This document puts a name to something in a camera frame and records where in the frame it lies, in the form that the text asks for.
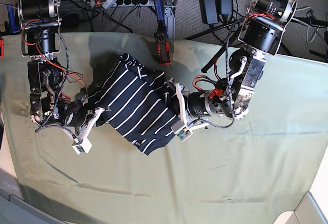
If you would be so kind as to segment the robot arm image left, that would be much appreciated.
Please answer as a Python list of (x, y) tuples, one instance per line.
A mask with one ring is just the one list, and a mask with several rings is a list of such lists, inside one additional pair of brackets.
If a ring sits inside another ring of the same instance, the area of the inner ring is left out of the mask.
[(88, 111), (82, 96), (71, 101), (63, 94), (68, 77), (81, 82), (83, 77), (63, 67), (55, 57), (67, 45), (60, 34), (60, 0), (19, 0), (22, 56), (29, 57), (30, 116), (37, 131), (60, 128), (76, 145), (87, 141), (102, 109)]

